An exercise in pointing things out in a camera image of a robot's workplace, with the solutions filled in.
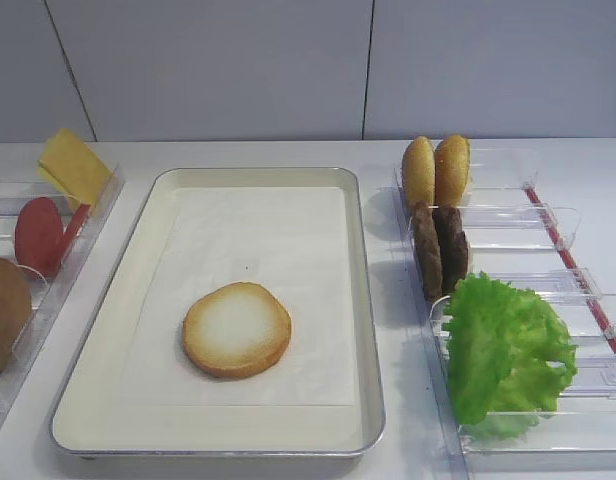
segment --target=red strip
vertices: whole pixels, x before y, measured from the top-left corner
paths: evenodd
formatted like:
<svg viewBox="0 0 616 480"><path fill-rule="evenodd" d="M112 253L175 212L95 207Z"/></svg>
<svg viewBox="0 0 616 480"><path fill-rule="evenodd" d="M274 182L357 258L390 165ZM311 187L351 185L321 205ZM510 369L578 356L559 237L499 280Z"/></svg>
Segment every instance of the red strip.
<svg viewBox="0 0 616 480"><path fill-rule="evenodd" d="M526 191L526 195L528 196L528 199L533 204L543 205L543 203L539 200L539 196L537 195L537 192L535 192L534 188L529 187L524 190ZM542 218L546 226L546 230L548 230L548 235L550 235L550 239L552 240L552 243L555 246L559 245L561 243L559 232L557 231L554 225L551 225L549 219L547 218L547 215L542 215ZM575 262L575 259L572 258L572 255L570 254L570 251L567 248L560 249L559 256L561 257L561 260L564 262L564 265L566 266L566 268L572 268L572 269L579 268L577 267L577 263ZM591 291L590 285L588 285L588 282L586 282L584 278L579 278L579 286L583 290ZM601 328L601 330L604 332L607 331L608 328L610 328L610 321L608 321L608 317L604 313L597 299L596 298L588 299L587 303L588 303L588 308L590 309L590 312L595 317L595 320L597 320L597 325L599 325L599 328ZM610 348L612 349L612 351L616 353L616 338L606 338L606 340L608 341L608 345L610 345Z"/></svg>
<svg viewBox="0 0 616 480"><path fill-rule="evenodd" d="M59 272L64 258L66 258L66 255L68 255L68 252L72 248L72 245L77 238L77 234L79 233L79 229L86 222L88 212L90 212L90 205L81 204L70 219L70 223L66 227L66 231L61 237L61 241L59 242L59 245L57 245L57 250L55 251L52 261L50 262L50 264L54 267L55 275Z"/></svg>

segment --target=white countertop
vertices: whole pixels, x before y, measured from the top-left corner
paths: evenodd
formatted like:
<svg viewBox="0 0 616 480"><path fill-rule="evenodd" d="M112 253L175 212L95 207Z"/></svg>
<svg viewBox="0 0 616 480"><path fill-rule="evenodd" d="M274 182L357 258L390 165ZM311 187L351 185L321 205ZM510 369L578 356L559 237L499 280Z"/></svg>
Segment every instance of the white countertop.
<svg viewBox="0 0 616 480"><path fill-rule="evenodd" d="M406 272L393 258L399 241L391 174L407 141L255 143L99 143L119 162L126 185L0 431L4 479L425 479L446 478L435 460L439 422L414 320ZM475 147L524 147L543 157L537 191L552 206L579 210L572 254L600 289L616 293L616 139L475 140ZM38 180L42 145L0 144L0 177ZM381 442L360 461L143 461L70 458L50 441L52 402L120 248L155 177L175 167L339 166L361 189L387 423ZM616 478L613 471L479 472L475 478Z"/></svg>

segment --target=white wall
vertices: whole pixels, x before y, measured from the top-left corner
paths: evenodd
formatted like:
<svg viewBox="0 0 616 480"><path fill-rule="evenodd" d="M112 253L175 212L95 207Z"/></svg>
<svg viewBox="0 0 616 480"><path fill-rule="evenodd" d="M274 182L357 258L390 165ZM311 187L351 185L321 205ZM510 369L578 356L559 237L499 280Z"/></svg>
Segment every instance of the white wall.
<svg viewBox="0 0 616 480"><path fill-rule="evenodd" d="M44 4L0 0L0 142L44 141L61 126L92 139Z"/></svg>
<svg viewBox="0 0 616 480"><path fill-rule="evenodd" d="M616 136L616 0L377 0L366 138Z"/></svg>
<svg viewBox="0 0 616 480"><path fill-rule="evenodd" d="M99 140L359 139L371 0L50 0Z"/></svg>

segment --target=tray rim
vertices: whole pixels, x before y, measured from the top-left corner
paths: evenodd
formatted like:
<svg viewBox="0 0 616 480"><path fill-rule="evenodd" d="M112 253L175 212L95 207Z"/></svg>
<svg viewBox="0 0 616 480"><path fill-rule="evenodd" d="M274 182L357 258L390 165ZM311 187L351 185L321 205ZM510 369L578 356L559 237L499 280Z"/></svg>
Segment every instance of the tray rim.
<svg viewBox="0 0 616 480"><path fill-rule="evenodd" d="M61 403L61 400L64 396L64 393L68 387L74 369L79 362L79 358L81 357L81 353L83 348L87 342L87 339L90 335L92 327L95 324L97 316L101 310L101 306L105 301L106 296L108 295L110 288L112 286L112 282L116 277L119 267L121 265L121 261L123 260L128 246L133 239L136 227L140 222L145 207L148 201L153 194L155 187L162 177L172 174L174 172L181 171L296 171L296 172L308 172L308 171L339 171L343 172L345 175L349 176L354 183L354 215L359 219L359 230L355 231L355 234L358 236L360 240L360 248L361 248L361 268L363 269L363 285L361 288L363 289L364 295L367 297L368 302L366 308L368 310L368 318L370 320L369 325L369 334L372 339L372 344L374 348L370 354L372 358L370 359L375 365L377 375L375 377L377 384L377 392L378 392L378 403L379 403L379 428L375 435L371 436L369 441L367 441L362 447L352 449L352 450L99 450L99 449L71 449L64 445L62 445L59 440L55 437L54 434L54 419ZM361 206L361 195L359 188L359 180L357 175L351 170L338 167L338 166L316 166L316 167L290 167L290 166L262 166L262 167L176 167L162 171L159 173L155 179L153 180L148 192L144 195L141 204L139 205L137 212L135 213L135 218L133 219L128 234L124 239L117 256L114 261L114 267L111 270L104 287L102 288L97 301L95 302L95 307L93 308L90 318L88 319L87 325L84 328L84 331L79 339L78 348L76 349L73 357L68 364L68 367L65 370L64 376L62 378L61 384L57 390L55 398L53 400L50 415L48 416L48 421L46 423L46 428L50 436L51 443L58 448L61 452L73 455L80 456L83 458L99 458L99 457L114 457L114 458L139 458L139 457L168 457L168 458L178 458L178 457L198 457L198 458L342 458L342 459L355 459L372 448L374 448L382 439L385 433L386 427L386 407L385 407L385 396L383 390L383 379L381 375L381 364L379 361L379 349L377 344L377 331L376 331L376 322L374 319L373 308L372 308L372 297L370 291L370 280L368 277L368 255L366 248L366 240L365 233L363 228L363 216L362 216L362 206Z"/></svg>

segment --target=bottom bun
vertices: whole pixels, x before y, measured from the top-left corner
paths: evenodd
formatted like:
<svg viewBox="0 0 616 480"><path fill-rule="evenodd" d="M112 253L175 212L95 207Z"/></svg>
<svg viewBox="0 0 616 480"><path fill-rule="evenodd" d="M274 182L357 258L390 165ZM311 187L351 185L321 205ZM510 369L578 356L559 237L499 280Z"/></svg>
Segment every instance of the bottom bun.
<svg viewBox="0 0 616 480"><path fill-rule="evenodd" d="M184 320L188 358L215 377L245 378L275 365L292 323L281 303L256 283L226 285L195 302Z"/></svg>

